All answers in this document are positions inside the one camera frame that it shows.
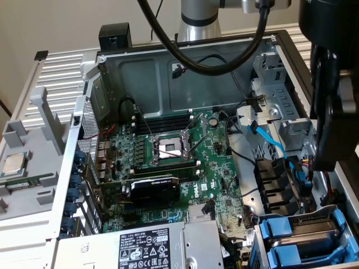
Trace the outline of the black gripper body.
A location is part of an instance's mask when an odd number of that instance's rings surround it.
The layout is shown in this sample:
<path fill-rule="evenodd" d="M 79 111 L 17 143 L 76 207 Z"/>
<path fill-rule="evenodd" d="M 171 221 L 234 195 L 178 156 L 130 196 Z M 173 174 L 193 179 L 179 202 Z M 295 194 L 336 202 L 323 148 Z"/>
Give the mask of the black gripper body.
<path fill-rule="evenodd" d="M 356 66 L 358 1 L 300 1 L 298 23 L 307 40 L 339 58 L 341 69 Z"/>

